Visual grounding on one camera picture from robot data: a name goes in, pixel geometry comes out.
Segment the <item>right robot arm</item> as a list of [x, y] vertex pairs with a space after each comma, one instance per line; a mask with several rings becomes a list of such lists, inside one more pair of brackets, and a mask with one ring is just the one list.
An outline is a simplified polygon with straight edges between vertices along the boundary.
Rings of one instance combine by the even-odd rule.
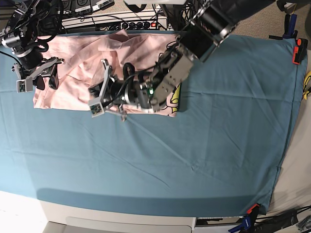
[[27, 0], [13, 12], [0, 33], [2, 45], [12, 51], [15, 60], [12, 71], [17, 75], [17, 92], [45, 89], [45, 79], [51, 89], [58, 89], [58, 65], [64, 59], [46, 59], [48, 43], [61, 31], [64, 14], [60, 0]]

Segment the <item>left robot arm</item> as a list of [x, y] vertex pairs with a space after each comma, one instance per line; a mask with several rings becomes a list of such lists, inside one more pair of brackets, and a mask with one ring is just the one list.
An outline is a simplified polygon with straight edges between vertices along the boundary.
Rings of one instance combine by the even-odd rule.
[[89, 88], [92, 116], [109, 112], [125, 119], [124, 105], [149, 114], [163, 110], [167, 97], [189, 76], [194, 60], [205, 61], [240, 21], [270, 4], [271, 0], [204, 1], [154, 66], [136, 72], [127, 63], [123, 80], [112, 75], [112, 66], [104, 59], [104, 80]]

